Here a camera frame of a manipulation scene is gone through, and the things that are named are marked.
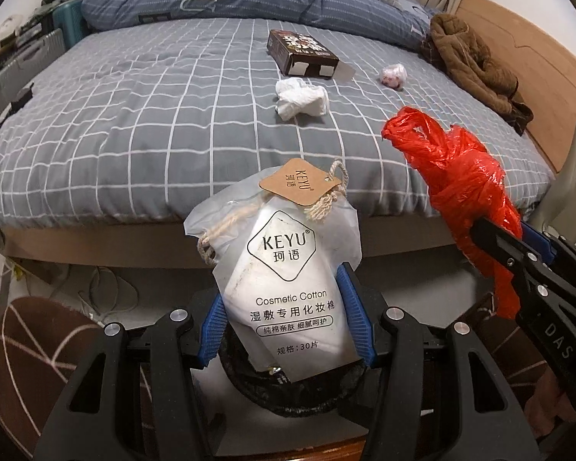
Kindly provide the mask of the red plastic bag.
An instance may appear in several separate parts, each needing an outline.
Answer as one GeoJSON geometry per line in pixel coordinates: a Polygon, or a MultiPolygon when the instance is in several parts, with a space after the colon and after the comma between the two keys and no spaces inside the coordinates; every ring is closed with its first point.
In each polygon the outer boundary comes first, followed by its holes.
{"type": "Polygon", "coordinates": [[[503,167],[470,131],[459,125],[445,130],[413,107],[400,109],[388,120],[382,136],[420,173],[429,187],[431,205],[446,222],[461,252],[481,274],[494,279],[496,314],[513,320],[520,301],[511,285],[511,273],[470,237],[478,219],[487,219],[522,237],[521,216],[506,192],[503,167]]]}

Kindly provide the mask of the white cosmetic cotton pouch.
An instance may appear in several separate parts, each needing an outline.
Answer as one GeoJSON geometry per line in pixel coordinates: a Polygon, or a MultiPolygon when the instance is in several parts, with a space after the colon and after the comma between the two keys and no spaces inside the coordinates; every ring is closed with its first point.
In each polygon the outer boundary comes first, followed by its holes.
{"type": "Polygon", "coordinates": [[[195,206],[187,235],[212,267],[228,321],[257,371],[291,382],[359,356],[337,283],[362,260],[358,213],[341,161],[301,158],[241,180],[195,206]]]}

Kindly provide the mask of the small pink-white wrapper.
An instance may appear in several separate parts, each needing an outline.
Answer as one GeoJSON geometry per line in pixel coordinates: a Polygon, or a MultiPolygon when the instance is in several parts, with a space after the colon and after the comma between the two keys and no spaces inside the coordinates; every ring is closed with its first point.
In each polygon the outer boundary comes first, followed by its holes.
{"type": "Polygon", "coordinates": [[[392,88],[393,90],[400,90],[408,79],[407,69],[401,63],[384,67],[380,73],[380,83],[392,88]]]}

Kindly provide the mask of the white tissue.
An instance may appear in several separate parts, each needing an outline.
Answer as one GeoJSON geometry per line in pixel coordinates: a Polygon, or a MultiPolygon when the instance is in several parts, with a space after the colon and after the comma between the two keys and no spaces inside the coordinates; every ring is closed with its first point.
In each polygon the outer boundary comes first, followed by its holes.
{"type": "Polygon", "coordinates": [[[308,85],[304,79],[290,77],[275,84],[275,111],[283,121],[300,113],[322,117],[329,112],[329,95],[323,86],[308,85]]]}

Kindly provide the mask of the brown chocolate snack box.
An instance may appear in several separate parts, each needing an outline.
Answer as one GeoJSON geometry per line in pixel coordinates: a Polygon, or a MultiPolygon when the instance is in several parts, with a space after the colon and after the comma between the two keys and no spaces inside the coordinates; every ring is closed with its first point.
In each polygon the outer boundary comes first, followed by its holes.
{"type": "Polygon", "coordinates": [[[355,75],[350,65],[311,35],[272,29],[267,39],[267,53],[285,76],[345,82],[355,75]]]}

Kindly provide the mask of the black-lined trash bin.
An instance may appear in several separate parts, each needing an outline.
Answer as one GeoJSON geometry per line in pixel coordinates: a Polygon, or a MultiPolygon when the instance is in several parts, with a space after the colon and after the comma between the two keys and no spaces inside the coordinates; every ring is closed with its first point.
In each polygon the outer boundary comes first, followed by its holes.
{"type": "Polygon", "coordinates": [[[345,404],[369,403],[377,390],[378,370],[363,362],[346,364],[298,382],[282,370],[257,371],[235,331],[225,330],[218,351],[233,386],[254,404],[282,417],[308,417],[331,412],[345,404]]]}

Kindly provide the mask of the brown patterned rug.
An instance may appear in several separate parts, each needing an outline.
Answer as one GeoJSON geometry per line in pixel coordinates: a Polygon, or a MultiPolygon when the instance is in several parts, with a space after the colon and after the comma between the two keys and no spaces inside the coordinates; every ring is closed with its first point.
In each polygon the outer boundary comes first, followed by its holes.
{"type": "Polygon", "coordinates": [[[151,381],[130,345],[48,298],[18,298],[0,318],[0,423],[33,460],[152,460],[151,381]]]}

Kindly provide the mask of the wooden headboard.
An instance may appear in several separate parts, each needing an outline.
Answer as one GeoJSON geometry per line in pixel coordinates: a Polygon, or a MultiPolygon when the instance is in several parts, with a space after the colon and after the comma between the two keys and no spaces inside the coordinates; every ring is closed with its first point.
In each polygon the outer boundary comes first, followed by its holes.
{"type": "Polygon", "coordinates": [[[569,153],[576,125],[576,56],[535,24],[491,0],[462,0],[466,21],[518,77],[535,119],[528,134],[555,172],[569,153]]]}

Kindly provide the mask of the brown fleece jacket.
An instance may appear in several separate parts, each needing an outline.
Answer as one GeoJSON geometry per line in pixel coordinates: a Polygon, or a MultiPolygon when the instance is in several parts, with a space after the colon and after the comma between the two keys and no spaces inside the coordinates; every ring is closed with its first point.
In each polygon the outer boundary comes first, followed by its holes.
{"type": "Polygon", "coordinates": [[[481,35],[463,19],[437,13],[420,55],[497,113],[519,136],[534,120],[520,95],[516,74],[492,55],[481,35]]]}

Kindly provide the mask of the grey checked bed sheet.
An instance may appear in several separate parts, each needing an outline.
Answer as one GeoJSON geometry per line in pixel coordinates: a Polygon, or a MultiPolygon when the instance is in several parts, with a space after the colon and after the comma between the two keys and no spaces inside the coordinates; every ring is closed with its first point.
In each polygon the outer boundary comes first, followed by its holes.
{"type": "Polygon", "coordinates": [[[417,54],[362,36],[314,36],[355,70],[326,83],[329,112],[284,122],[267,20],[204,19],[88,36],[33,81],[0,131],[0,226],[179,221],[235,182],[294,157],[341,160],[365,217],[433,214],[427,185],[384,141],[405,106],[474,133],[502,164],[514,205],[530,211],[553,173],[534,144],[417,54]],[[401,63],[400,90],[380,83],[401,63]]]}

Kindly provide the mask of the grey suitcase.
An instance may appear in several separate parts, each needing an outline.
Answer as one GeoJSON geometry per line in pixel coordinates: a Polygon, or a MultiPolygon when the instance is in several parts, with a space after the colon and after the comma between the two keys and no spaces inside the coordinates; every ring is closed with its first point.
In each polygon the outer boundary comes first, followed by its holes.
{"type": "Polygon", "coordinates": [[[61,29],[38,38],[0,67],[0,115],[40,72],[65,53],[61,29]]]}

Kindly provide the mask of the teal suitcase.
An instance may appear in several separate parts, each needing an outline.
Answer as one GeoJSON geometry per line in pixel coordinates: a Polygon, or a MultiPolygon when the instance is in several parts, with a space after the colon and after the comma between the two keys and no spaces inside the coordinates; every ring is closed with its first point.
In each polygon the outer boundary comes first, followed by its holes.
{"type": "Polygon", "coordinates": [[[65,49],[73,48],[83,38],[91,34],[90,27],[83,17],[83,0],[70,0],[59,4],[51,18],[55,28],[62,31],[65,49]]]}

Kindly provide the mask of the clutter on suitcases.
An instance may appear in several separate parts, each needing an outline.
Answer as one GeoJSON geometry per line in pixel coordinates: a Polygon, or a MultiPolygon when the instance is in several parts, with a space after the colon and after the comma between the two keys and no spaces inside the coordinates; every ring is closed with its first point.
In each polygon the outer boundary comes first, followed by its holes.
{"type": "Polygon", "coordinates": [[[8,16],[0,24],[0,55],[14,50],[17,47],[17,39],[21,35],[49,16],[57,6],[66,2],[70,2],[70,0],[41,0],[40,5],[28,15],[12,13],[8,16]]]}

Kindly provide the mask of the wooden bed frame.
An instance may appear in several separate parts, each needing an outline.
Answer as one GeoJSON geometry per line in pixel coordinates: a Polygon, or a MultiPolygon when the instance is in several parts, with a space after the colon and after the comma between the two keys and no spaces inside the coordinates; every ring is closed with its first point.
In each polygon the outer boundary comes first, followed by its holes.
{"type": "MultiPolygon", "coordinates": [[[[12,258],[134,269],[199,269],[196,240],[179,223],[18,229],[3,227],[12,258]]],[[[440,217],[360,220],[365,258],[443,247],[454,240],[440,217]]]]}

